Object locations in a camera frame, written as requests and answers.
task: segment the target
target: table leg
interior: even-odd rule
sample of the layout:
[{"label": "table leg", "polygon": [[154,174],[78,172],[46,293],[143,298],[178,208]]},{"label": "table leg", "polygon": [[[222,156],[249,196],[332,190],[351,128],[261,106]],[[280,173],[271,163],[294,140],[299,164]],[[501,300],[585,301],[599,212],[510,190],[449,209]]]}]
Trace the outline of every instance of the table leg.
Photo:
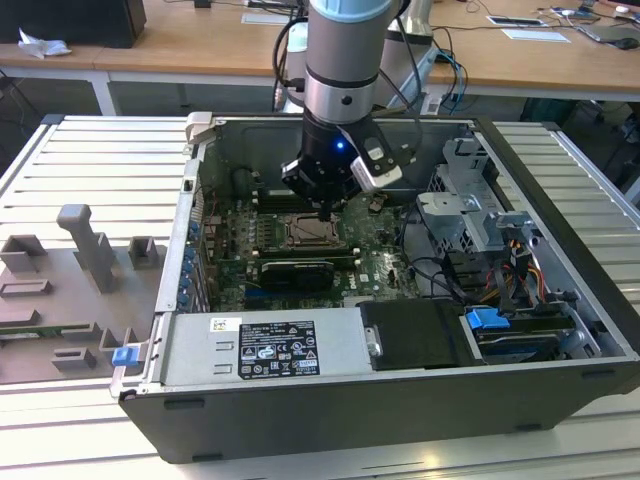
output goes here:
[{"label": "table leg", "polygon": [[629,190],[624,194],[629,203],[638,206],[640,205],[640,177],[629,187]]},{"label": "table leg", "polygon": [[178,89],[178,102],[180,103],[180,108],[191,107],[189,98],[187,97],[187,86],[184,83],[178,83],[176,84],[176,88]]},{"label": "table leg", "polygon": [[93,91],[96,94],[102,115],[121,115],[120,106],[111,90],[109,75],[106,72],[95,72],[90,76],[89,81],[93,85]]}]

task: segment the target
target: desk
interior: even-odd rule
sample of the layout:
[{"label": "desk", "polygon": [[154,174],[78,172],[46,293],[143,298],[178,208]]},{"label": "desk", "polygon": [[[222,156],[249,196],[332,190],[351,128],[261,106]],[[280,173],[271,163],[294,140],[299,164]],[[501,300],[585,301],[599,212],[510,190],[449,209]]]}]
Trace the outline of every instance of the desk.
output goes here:
[{"label": "desk", "polygon": [[[38,60],[15,45],[0,45],[0,68],[16,77],[86,80],[92,83],[104,115],[119,112],[110,82],[271,85],[271,51],[276,25],[241,23],[246,11],[234,5],[194,9],[191,2],[145,0],[147,25],[132,49],[74,47],[67,57]],[[494,14],[536,16],[541,0],[484,0]],[[564,0],[563,5],[578,5]],[[434,5],[433,25],[490,26],[486,11],[468,13],[467,4]],[[601,13],[613,10],[599,6]],[[602,24],[610,22],[603,19]],[[500,30],[452,30],[458,59],[469,72],[467,92],[475,95],[640,101],[640,50],[599,45],[579,32],[559,29],[572,43],[510,40]],[[443,31],[436,37],[447,45]],[[451,82],[451,69],[436,65],[433,92]]]}]

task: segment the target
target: blue plastic tab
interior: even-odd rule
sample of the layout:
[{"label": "blue plastic tab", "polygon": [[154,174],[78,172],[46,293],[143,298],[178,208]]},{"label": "blue plastic tab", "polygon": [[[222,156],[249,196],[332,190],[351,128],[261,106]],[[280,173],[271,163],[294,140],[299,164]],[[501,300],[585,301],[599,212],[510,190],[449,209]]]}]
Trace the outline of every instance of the blue plastic tab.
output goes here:
[{"label": "blue plastic tab", "polygon": [[475,308],[466,315],[472,330],[476,328],[509,328],[511,324],[498,315],[497,308]]},{"label": "blue plastic tab", "polygon": [[119,347],[113,352],[111,364],[114,367],[137,367],[140,347]]}]

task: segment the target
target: warning label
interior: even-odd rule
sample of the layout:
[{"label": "warning label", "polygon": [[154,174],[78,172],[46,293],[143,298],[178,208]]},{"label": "warning label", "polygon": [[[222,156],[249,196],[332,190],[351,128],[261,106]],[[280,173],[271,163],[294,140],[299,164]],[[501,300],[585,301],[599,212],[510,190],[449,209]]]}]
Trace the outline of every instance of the warning label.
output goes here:
[{"label": "warning label", "polygon": [[243,380],[320,375],[313,322],[241,324],[239,356]]}]

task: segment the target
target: blue cable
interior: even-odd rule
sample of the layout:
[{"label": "blue cable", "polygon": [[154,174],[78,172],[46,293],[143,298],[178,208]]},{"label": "blue cable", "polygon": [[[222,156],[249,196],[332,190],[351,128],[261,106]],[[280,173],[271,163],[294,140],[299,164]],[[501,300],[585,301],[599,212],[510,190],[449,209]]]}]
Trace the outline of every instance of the blue cable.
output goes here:
[{"label": "blue cable", "polygon": [[456,111],[456,108],[458,108],[458,105],[460,105],[460,102],[462,101],[462,97],[464,97],[464,93],[467,90],[467,84],[464,83],[464,76],[462,75],[462,70],[460,69],[458,62],[456,62],[453,58],[451,58],[449,55],[444,53],[442,50],[440,50],[440,55],[444,57],[444,59],[451,64],[451,66],[456,72],[456,75],[458,75],[458,98],[456,99],[456,102],[454,103],[453,107],[451,107],[451,109],[449,110],[449,113],[453,115],[453,113]]}]

